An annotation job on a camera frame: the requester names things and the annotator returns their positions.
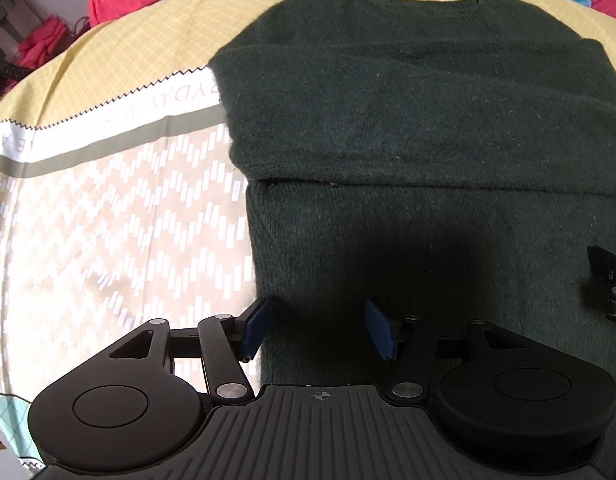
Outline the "dark green knit sweater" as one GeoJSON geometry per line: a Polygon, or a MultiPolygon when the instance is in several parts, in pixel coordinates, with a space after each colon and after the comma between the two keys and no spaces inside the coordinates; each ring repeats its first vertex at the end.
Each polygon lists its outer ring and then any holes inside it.
{"type": "Polygon", "coordinates": [[[605,367],[616,70],[520,0],[285,0],[210,60],[247,179],[268,384],[365,382],[368,302],[486,318],[605,367]]]}

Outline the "magenta clothes pile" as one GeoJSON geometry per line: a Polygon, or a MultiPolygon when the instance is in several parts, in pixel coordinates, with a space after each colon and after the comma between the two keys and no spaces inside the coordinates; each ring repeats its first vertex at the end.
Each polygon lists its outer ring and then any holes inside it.
{"type": "Polygon", "coordinates": [[[66,23],[58,16],[51,15],[18,45],[16,64],[35,70],[54,58],[67,39],[66,23]]]}

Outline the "beige yellow zigzag bed sheet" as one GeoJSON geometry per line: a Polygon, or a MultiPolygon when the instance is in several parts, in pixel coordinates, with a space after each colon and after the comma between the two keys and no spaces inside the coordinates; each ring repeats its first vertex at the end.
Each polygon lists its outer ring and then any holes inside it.
{"type": "MultiPolygon", "coordinates": [[[[193,326],[253,299],[247,183],[206,64],[279,1],[165,0],[0,101],[2,396],[31,400],[150,318],[193,326]]],[[[523,1],[599,40],[616,70],[614,18],[523,1]]]]}

